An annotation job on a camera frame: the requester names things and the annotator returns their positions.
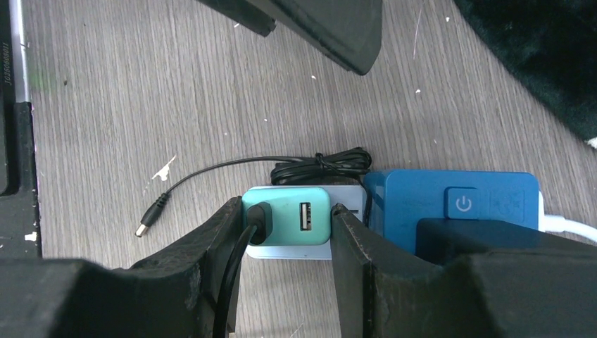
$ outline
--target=white scratch mark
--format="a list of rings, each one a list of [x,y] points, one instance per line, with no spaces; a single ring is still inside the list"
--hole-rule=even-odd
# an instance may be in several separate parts
[[[31,241],[31,242],[37,241],[37,232],[34,231],[30,234],[26,234],[25,241]]]
[[[170,172],[170,164],[175,160],[175,158],[176,158],[176,155],[174,155],[174,157],[172,157],[172,159],[169,160],[168,163],[166,163],[166,165],[164,165],[164,167],[161,168],[160,171],[158,171],[151,179],[153,180],[159,176],[162,181],[168,180],[168,173]]]
[[[415,46],[413,47],[413,60],[415,60],[415,55],[417,55],[417,38],[419,37],[419,24],[421,23],[421,14],[423,13],[423,7],[425,7],[426,3],[427,3],[427,0],[425,0],[423,5],[421,5],[421,9],[419,10],[419,17],[417,19],[417,27],[415,28],[415,43],[414,43]]]
[[[589,146],[592,146],[593,148],[597,149],[597,137],[590,139],[589,141],[586,141],[586,143]]]
[[[302,322],[299,325],[299,327],[296,330],[294,330],[294,332],[292,332],[292,334],[290,335],[290,338],[292,338],[301,329],[301,327],[303,327],[303,325],[305,325],[305,322]]]

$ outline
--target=power button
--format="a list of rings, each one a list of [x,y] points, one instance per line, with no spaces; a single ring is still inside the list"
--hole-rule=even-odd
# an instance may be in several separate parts
[[[461,220],[479,218],[479,192],[475,188],[446,189],[446,217]]]

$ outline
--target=usb port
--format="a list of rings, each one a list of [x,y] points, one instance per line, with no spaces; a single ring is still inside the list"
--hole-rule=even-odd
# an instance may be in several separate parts
[[[301,231],[311,230],[311,203],[301,203]]]

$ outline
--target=black fabric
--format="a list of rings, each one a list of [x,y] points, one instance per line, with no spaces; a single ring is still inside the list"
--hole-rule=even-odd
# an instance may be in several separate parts
[[[454,2],[539,101],[583,140],[597,137],[597,0]]]

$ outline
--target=cable strain relief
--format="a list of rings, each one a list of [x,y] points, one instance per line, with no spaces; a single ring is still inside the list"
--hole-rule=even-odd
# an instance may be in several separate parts
[[[161,194],[158,199],[156,199],[157,207],[163,208],[167,204],[168,199],[170,199],[170,194]]]

